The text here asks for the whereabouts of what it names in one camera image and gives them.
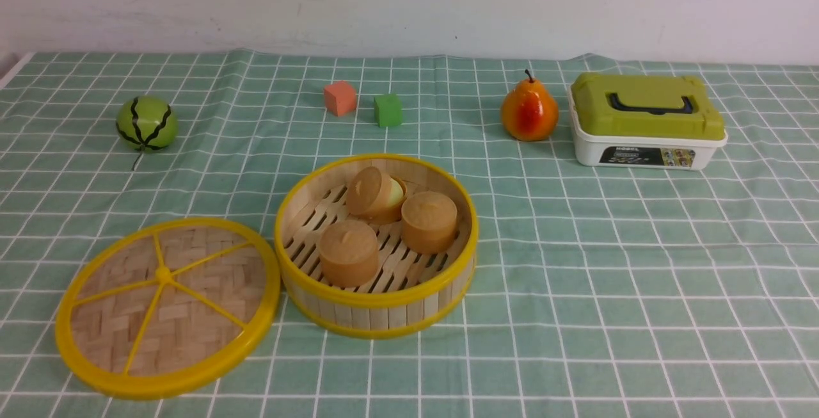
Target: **grid pattern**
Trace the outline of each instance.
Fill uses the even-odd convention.
[[[530,68],[561,106],[521,144],[501,100]],[[588,168],[566,88],[586,71],[699,74],[729,144],[702,173]],[[336,118],[322,87],[348,80]],[[179,137],[135,155],[113,120],[172,102]],[[393,92],[400,127],[374,123]],[[0,90],[0,417],[815,416],[819,406],[819,68],[453,57],[36,54]],[[402,339],[345,339],[282,296],[248,360],[181,398],[108,400],[74,378],[53,321],[82,263],[183,216],[271,237],[304,175],[364,152],[453,173],[482,224],[465,301]]]

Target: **box label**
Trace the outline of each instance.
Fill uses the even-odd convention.
[[[600,156],[600,163],[691,167],[694,156],[696,156],[694,150],[676,147],[609,146]]]

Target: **yellow rim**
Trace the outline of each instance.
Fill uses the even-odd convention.
[[[287,256],[287,252],[284,250],[282,241],[278,240],[278,238],[282,236],[282,214],[284,209],[287,208],[287,204],[290,203],[293,196],[299,190],[301,190],[305,184],[310,182],[311,179],[314,179],[322,175],[322,173],[338,167],[339,165],[349,164],[356,161],[366,161],[366,159],[393,159],[393,161],[405,161],[423,165],[427,169],[439,173],[441,176],[445,177],[449,182],[451,182],[451,184],[455,185],[467,202],[467,206],[469,207],[469,216],[472,222],[472,231],[471,234],[469,234],[469,238],[467,239],[463,251],[451,264],[451,266],[447,267],[447,269],[441,272],[441,274],[436,275],[434,278],[429,279],[423,284],[410,287],[409,289],[389,293],[354,293],[335,289],[335,287],[328,287],[327,285],[324,285],[315,279],[310,278],[309,275],[301,272],[301,270],[298,269],[298,267],[296,267],[292,261],[290,261],[290,258]],[[473,205],[472,199],[469,197],[467,191],[457,179],[444,170],[441,170],[436,165],[414,157],[399,156],[397,154],[363,154],[360,156],[346,157],[344,159],[339,159],[339,161],[331,162],[330,164],[324,165],[320,169],[301,179],[301,181],[297,182],[293,189],[287,193],[287,196],[284,197],[281,206],[278,208],[278,214],[276,216],[276,223],[274,226],[274,237],[274,246],[276,249],[276,254],[278,255],[278,263],[281,267],[281,271],[287,273],[287,276],[295,280],[296,283],[302,287],[302,289],[307,290],[308,293],[321,296],[321,298],[340,304],[351,305],[352,307],[394,307],[394,305],[406,305],[410,302],[427,298],[427,296],[437,293],[439,290],[443,289],[445,285],[453,281],[456,276],[459,275],[460,271],[465,269],[471,256],[476,252],[477,237],[479,237],[479,222],[477,222],[475,206]]]
[[[257,249],[258,254],[261,255],[262,260],[264,261],[264,267],[266,267],[267,282],[266,287],[264,288],[264,295],[260,304],[258,305],[258,310],[251,321],[247,322],[246,324],[240,322],[239,325],[243,328],[242,333],[240,333],[236,339],[229,342],[228,345],[213,356],[208,357],[196,365],[190,366],[186,369],[181,369],[180,371],[175,371],[171,374],[162,374],[149,377],[133,377],[129,376],[128,374],[111,373],[110,371],[105,371],[104,369],[100,369],[93,365],[82,355],[82,353],[80,353],[79,349],[74,344],[70,320],[71,312],[74,307],[88,300],[88,298],[86,298],[85,300],[77,301],[77,295],[88,277],[90,277],[97,270],[97,268],[99,268],[99,266],[105,263],[106,260],[114,255],[115,252],[119,251],[121,248],[131,245],[131,243],[134,243],[137,240],[153,236],[154,243],[155,246],[157,246],[158,251],[159,244],[157,235],[160,231],[193,225],[226,229],[230,232],[234,232],[234,234],[241,235],[243,238],[248,240],[248,242],[243,245],[246,246],[249,244],[254,246],[255,249]],[[214,253],[213,255],[210,255],[210,257],[196,261],[189,266],[177,269],[173,273],[169,272],[168,274],[179,274],[179,272],[182,272],[182,270],[190,269],[193,266],[197,266],[197,264],[205,263],[205,261],[208,261],[211,258],[215,258],[218,255],[223,255],[235,249],[236,248],[229,248],[228,250]],[[157,257],[160,261],[160,269],[164,268],[161,254],[158,254]],[[260,235],[258,235],[256,232],[246,228],[243,225],[240,225],[239,223],[234,223],[228,220],[214,218],[191,218],[162,223],[161,225],[155,225],[141,231],[137,231],[135,234],[131,234],[131,236],[125,237],[114,243],[112,246],[110,246],[110,248],[105,249],[105,251],[94,258],[91,263],[88,263],[88,265],[85,266],[85,269],[82,269],[82,271],[80,271],[74,281],[70,284],[60,303],[58,315],[56,315],[56,345],[58,345],[58,349],[67,366],[74,372],[74,374],[77,375],[80,380],[84,381],[95,390],[112,397],[135,400],[153,400],[158,398],[173,397],[201,388],[201,386],[222,377],[222,375],[242,362],[245,357],[252,353],[252,351],[257,347],[258,343],[270,329],[270,325],[273,322],[276,309],[278,307],[279,295],[281,295],[281,275],[279,274],[279,269],[276,264],[276,255],[263,237],[260,237]],[[150,319],[151,312],[156,307],[158,296],[160,295],[163,287],[166,285],[173,285],[183,291],[186,289],[186,287],[176,284],[173,280],[166,283],[164,282],[163,278],[149,281],[149,283],[159,285],[151,305],[147,310],[145,322],[143,322],[143,326],[140,328],[137,335],[136,342],[134,343],[134,347],[131,351],[131,356],[129,357],[129,363],[131,363],[132,358],[134,358],[138,343],[141,339],[141,334],[143,334],[145,330],[147,321]],[[118,287],[118,289],[105,292],[105,296],[128,291],[143,285],[145,284],[138,283]],[[196,293],[190,293],[190,295],[194,296],[196,299],[199,299],[204,304],[213,307],[210,301],[201,298],[201,296],[197,295]],[[101,298],[101,296],[96,295],[93,296],[93,298]],[[222,308],[216,307],[214,307],[214,310],[222,313],[223,316],[227,312]]]
[[[458,305],[463,301],[463,298],[466,296],[466,293],[469,290],[469,286],[472,284],[472,279],[474,276],[475,270],[473,269],[473,272],[471,272],[467,278],[466,284],[463,285],[463,290],[461,290],[458,298],[454,298],[454,300],[450,301],[450,304],[439,310],[435,316],[427,317],[427,319],[412,325],[404,325],[404,327],[400,328],[389,328],[389,330],[361,330],[361,328],[348,328],[331,324],[330,322],[325,321],[325,319],[322,319],[310,312],[309,309],[304,307],[304,305],[296,301],[294,298],[290,298],[290,301],[301,311],[302,314],[305,315],[305,317],[310,319],[310,321],[316,325],[319,325],[321,328],[330,330],[333,333],[348,337],[357,337],[358,339],[393,339],[393,337],[402,337],[424,330],[425,328],[428,328],[441,321],[441,319],[444,317],[447,317],[448,314],[450,314],[454,308],[458,307]]]

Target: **toy watermelon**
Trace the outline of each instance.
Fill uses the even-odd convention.
[[[116,118],[116,131],[120,137],[139,152],[137,161],[146,150],[161,150],[170,146],[176,139],[177,125],[176,114],[173,114],[170,104],[161,98],[149,96],[135,97],[126,102]]]

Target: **white wall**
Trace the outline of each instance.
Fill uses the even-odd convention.
[[[0,0],[15,51],[819,64],[819,0]]]

